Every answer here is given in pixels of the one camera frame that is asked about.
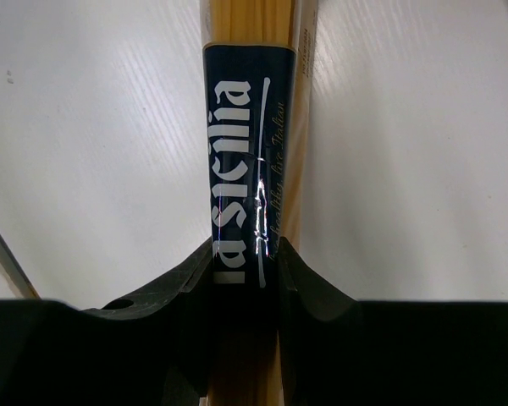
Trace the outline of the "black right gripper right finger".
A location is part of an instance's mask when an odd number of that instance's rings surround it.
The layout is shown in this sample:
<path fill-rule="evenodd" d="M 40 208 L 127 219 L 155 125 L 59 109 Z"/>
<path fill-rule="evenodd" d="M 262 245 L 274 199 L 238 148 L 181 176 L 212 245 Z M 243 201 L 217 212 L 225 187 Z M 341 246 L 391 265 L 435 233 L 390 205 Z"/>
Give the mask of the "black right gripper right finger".
<path fill-rule="evenodd" d="M 508 405 L 508 302 L 356 300 L 279 245 L 288 405 Z"/>

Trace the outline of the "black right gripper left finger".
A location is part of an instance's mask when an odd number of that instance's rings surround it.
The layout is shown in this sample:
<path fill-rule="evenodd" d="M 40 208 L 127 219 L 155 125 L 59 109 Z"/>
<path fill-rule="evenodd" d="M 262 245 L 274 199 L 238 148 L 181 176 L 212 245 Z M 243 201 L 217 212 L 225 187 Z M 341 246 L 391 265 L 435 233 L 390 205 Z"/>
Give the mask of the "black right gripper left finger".
<path fill-rule="evenodd" d="M 0 300 L 0 405 L 196 405 L 211 245 L 101 309 Z"/>

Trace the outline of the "dark blue spaghetti packet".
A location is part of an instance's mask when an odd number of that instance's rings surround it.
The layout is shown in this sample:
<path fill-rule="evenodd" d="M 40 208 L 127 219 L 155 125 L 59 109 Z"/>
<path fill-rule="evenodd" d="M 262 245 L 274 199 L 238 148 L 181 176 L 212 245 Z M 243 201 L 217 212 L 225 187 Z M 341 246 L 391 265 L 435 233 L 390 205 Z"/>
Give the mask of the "dark blue spaghetti packet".
<path fill-rule="evenodd" d="M 278 253 L 299 241 L 315 1 L 204 1 L 214 356 L 209 405 L 280 405 Z"/>

